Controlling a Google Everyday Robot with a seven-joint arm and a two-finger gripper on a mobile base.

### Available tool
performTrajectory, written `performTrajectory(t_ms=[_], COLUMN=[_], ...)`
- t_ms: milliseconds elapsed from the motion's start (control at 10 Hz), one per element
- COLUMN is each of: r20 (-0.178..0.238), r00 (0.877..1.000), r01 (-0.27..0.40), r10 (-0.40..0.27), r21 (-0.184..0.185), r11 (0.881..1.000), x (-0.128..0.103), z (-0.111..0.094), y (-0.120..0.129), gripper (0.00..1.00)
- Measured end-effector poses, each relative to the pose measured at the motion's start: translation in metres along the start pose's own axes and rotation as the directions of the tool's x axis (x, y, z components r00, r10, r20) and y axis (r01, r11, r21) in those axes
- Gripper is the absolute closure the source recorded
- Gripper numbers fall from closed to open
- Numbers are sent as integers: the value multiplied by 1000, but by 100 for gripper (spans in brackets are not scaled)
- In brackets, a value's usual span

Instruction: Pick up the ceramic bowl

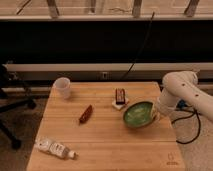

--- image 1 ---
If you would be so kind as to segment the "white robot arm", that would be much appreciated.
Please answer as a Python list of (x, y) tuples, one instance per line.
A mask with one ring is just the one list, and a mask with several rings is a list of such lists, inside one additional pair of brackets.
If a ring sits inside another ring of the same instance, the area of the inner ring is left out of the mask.
[(178, 102), (184, 100), (213, 122), (213, 96), (197, 87), (198, 77), (193, 71), (167, 73), (163, 90), (156, 99), (155, 108), (163, 115), (171, 114)]

